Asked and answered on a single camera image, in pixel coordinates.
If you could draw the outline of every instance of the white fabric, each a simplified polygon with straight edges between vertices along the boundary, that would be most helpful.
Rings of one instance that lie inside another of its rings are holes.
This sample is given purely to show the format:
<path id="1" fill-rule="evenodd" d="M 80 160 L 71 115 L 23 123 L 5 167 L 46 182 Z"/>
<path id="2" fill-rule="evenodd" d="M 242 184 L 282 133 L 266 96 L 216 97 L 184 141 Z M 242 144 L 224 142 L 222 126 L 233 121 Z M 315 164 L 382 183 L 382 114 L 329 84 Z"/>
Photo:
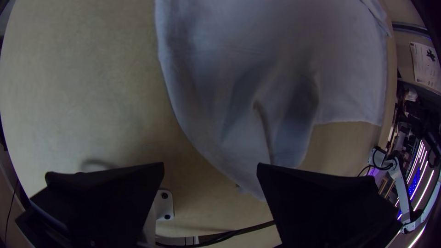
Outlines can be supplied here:
<path id="1" fill-rule="evenodd" d="M 257 164 L 299 165 L 314 124 L 381 125 L 388 30 L 374 1 L 156 1 L 159 60 L 193 145 L 263 199 Z"/>

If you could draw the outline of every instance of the black cable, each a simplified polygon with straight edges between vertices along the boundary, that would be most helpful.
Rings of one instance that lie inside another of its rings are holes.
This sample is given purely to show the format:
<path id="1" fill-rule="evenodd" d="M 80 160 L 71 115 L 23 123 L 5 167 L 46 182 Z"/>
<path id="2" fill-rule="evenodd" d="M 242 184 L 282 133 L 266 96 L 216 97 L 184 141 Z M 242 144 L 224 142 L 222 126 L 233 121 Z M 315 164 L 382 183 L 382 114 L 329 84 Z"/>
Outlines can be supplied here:
<path id="1" fill-rule="evenodd" d="M 11 209 L 12 209 L 12 204 L 14 203 L 15 190 L 17 189 L 17 185 L 18 185 L 18 179 L 17 179 L 17 182 L 15 183 L 14 192 L 12 193 L 11 205 L 9 206 L 8 218 L 6 219 L 6 227 L 5 227 L 5 245 L 6 245 L 6 235 L 8 234 L 8 222 L 9 222 L 9 216 L 11 215 Z"/>
<path id="2" fill-rule="evenodd" d="M 375 168 L 375 166 L 373 166 L 373 165 L 368 165 L 368 166 L 366 166 L 365 168 L 363 168 L 363 169 L 360 171 L 360 173 L 358 173 L 358 176 L 357 176 L 357 177 L 359 177 L 359 176 L 362 174 L 362 172 L 363 172 L 364 170 L 366 170 L 366 168 L 370 168 L 370 167 L 374 167 L 374 168 Z"/>
<path id="3" fill-rule="evenodd" d="M 166 248 L 197 248 L 197 247 L 204 247 L 204 246 L 220 243 L 222 241 L 225 241 L 225 240 L 227 240 L 229 238 L 232 238 L 234 236 L 237 236 L 237 235 L 242 235 L 242 234 L 249 233 L 249 232 L 252 232 L 252 231 L 257 231 L 257 230 L 260 230 L 260 229 L 272 226 L 274 224 L 275 224 L 275 222 L 273 220 L 271 220 L 271 221 L 268 221 L 268 222 L 265 222 L 265 223 L 262 223 L 262 224 L 259 224 L 259 225 L 254 225 L 254 226 L 242 228 L 242 229 L 239 229 L 239 230 L 236 230 L 236 231 L 227 231 L 227 232 L 224 232 L 224 233 L 219 233 L 218 237 L 216 237 L 216 238 L 214 238 L 212 240 L 203 242 L 203 243 L 199 243 L 199 244 L 193 244 L 193 245 L 166 245 L 166 244 L 162 244 L 162 243 L 156 242 L 156 245 L 161 246 L 161 247 L 166 247 Z"/>

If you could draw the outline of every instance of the table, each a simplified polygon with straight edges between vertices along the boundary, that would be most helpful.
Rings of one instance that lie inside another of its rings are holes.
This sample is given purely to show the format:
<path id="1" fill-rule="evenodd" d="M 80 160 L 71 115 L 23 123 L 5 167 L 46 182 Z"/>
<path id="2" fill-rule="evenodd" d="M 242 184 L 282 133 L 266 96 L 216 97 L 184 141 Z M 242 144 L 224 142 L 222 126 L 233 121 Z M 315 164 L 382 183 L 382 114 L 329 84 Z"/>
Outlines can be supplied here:
<path id="1" fill-rule="evenodd" d="M 153 10 L 145 0 L 17 1 L 0 60 L 0 111 L 26 193 L 45 187 L 46 171 L 163 161 L 162 187 L 173 193 L 175 218 L 158 222 L 158 235 L 206 235 L 271 220 L 266 203 L 239 193 L 182 133 L 157 61 Z M 386 145 L 396 91 L 393 39 L 388 67 L 383 127 L 316 126 L 300 169 L 355 176 L 371 148 Z M 228 243 L 270 247 L 280 240 L 272 226 Z"/>

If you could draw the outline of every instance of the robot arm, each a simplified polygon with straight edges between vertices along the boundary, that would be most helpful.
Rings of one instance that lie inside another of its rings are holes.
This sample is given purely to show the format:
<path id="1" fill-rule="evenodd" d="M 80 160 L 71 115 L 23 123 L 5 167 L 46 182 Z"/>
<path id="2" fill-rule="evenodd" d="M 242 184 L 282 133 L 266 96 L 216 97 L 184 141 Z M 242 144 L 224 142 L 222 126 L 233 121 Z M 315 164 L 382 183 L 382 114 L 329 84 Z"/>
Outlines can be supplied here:
<path id="1" fill-rule="evenodd" d="M 441 175 L 438 174 L 438 181 L 436 186 L 430 196 L 430 199 L 424 209 L 413 210 L 410 203 L 410 196 L 408 194 L 408 186 L 406 179 L 404 178 L 402 172 L 403 160 L 399 153 L 393 152 L 391 155 L 386 157 L 386 152 L 376 147 L 373 149 L 369 164 L 375 166 L 378 169 L 386 170 L 390 177 L 395 181 L 396 191 L 400 199 L 400 209 L 402 212 L 401 223 L 403 227 L 401 228 L 401 233 L 406 234 L 415 230 L 421 223 L 423 223 L 429 216 L 430 211 L 438 196 L 438 192 L 441 186 Z"/>

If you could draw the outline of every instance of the poster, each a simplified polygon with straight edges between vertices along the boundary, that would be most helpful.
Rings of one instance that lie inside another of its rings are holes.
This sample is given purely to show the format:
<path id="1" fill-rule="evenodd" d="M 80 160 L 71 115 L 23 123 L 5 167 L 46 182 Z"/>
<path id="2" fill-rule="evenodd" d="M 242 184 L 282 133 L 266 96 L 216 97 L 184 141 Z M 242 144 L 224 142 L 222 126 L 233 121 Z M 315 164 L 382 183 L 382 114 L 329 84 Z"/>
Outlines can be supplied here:
<path id="1" fill-rule="evenodd" d="M 413 73 L 415 82 L 441 91 L 441 67 L 433 47 L 411 42 Z"/>

